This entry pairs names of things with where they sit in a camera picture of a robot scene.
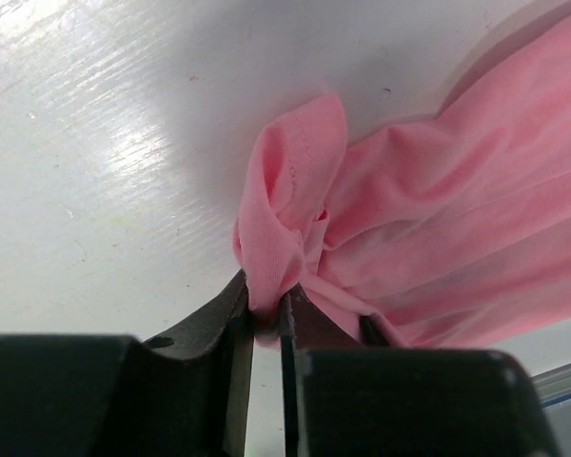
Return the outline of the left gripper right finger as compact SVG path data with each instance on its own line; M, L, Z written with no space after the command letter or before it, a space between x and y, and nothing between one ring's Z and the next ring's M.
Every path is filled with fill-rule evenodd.
M300 287L280 303L289 456L558 456L520 363L495 350L355 340Z

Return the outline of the pink t shirt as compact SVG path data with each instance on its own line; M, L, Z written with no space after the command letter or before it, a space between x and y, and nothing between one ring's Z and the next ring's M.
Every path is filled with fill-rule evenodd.
M496 343L571 318L571 14L439 116L349 144L322 95L267 125L234 230L249 307L301 286L354 338Z

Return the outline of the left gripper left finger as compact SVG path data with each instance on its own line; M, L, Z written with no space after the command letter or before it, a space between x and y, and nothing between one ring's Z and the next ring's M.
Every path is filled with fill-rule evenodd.
M0 334L0 456L241 456L245 276L146 341Z

